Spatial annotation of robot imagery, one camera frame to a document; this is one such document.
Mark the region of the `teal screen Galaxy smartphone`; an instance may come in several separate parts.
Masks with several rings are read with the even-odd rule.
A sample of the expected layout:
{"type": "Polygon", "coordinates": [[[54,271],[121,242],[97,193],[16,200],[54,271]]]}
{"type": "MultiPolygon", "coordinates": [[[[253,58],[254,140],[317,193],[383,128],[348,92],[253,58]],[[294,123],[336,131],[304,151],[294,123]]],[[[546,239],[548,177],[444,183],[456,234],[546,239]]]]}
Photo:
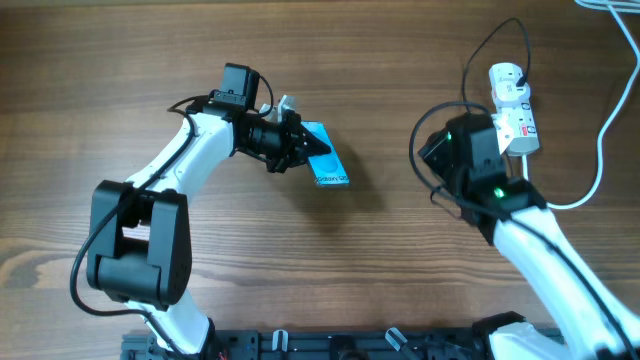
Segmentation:
{"type": "Polygon", "coordinates": [[[329,138],[329,134],[320,122],[303,121],[302,125],[316,138],[330,147],[330,153],[312,156],[308,159],[309,167],[315,176],[319,187],[339,187],[350,184],[350,179],[340,161],[340,158],[329,138]]]}

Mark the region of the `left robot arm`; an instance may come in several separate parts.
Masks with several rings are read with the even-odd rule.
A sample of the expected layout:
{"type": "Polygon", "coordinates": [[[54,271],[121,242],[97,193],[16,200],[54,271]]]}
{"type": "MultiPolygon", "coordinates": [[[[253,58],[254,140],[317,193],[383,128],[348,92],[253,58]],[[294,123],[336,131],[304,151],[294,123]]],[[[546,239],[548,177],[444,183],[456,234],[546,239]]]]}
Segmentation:
{"type": "Polygon", "coordinates": [[[144,169],[94,190],[89,235],[70,274],[75,305],[97,317],[142,317],[169,359],[221,359],[213,321],[187,287],[192,271],[189,203],[224,160],[243,153],[270,173],[310,165],[334,148],[292,106],[255,106],[265,78],[228,63],[219,88],[169,107],[183,125],[144,169]],[[79,296],[79,269],[95,290],[125,309],[97,310],[79,296]]]}

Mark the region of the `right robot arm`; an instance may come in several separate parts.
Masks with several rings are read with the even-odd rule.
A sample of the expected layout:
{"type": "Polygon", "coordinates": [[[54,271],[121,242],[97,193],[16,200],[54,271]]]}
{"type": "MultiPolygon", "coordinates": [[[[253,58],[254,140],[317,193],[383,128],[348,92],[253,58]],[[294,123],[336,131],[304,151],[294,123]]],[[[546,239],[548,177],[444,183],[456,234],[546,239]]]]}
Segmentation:
{"type": "Polygon", "coordinates": [[[462,219],[526,279],[564,336],[554,345],[526,321],[488,332],[494,358],[636,359],[639,317],[594,274],[572,247],[545,199],[527,180],[510,177],[503,159],[508,134],[487,114],[448,121],[422,147],[409,141],[409,162],[435,175],[416,175],[433,194],[455,203],[462,219]]]}

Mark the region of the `white charger plug adapter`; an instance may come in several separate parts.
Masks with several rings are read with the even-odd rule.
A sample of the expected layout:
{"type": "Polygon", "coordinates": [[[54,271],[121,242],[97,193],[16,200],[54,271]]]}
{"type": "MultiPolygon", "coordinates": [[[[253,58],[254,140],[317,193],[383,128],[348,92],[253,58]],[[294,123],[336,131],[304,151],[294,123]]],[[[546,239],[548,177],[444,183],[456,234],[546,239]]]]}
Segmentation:
{"type": "Polygon", "coordinates": [[[515,81],[504,80],[492,85],[492,99],[497,108],[516,107],[530,99],[528,84],[518,86],[515,81]]]}

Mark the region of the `white power strip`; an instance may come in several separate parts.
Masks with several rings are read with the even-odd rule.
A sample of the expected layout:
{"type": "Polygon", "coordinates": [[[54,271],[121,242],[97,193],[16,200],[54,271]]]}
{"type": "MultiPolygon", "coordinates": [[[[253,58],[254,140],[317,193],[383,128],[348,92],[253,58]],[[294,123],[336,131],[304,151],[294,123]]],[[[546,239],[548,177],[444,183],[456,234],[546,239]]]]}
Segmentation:
{"type": "MultiPolygon", "coordinates": [[[[512,80],[515,81],[518,86],[528,84],[527,82],[519,84],[523,78],[524,73],[522,69],[513,63],[497,63],[489,69],[491,92],[492,85],[499,81],[512,80]]],[[[514,140],[506,151],[508,155],[526,156],[539,149],[540,142],[530,99],[516,107],[496,107],[496,110],[497,114],[506,114],[508,116],[509,124],[515,132],[514,140]]]]}

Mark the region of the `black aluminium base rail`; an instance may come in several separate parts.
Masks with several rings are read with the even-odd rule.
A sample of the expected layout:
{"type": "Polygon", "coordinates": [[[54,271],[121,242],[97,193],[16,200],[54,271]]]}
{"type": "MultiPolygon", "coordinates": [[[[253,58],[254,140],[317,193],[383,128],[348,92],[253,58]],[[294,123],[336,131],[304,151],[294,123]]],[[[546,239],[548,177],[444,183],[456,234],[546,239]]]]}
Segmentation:
{"type": "MultiPolygon", "coordinates": [[[[222,350],[216,359],[405,359],[378,332],[290,332],[286,340],[255,330],[216,333],[222,350]]],[[[422,332],[405,331],[408,348],[419,359],[484,359],[482,341],[469,328],[436,328],[422,332]]]]}

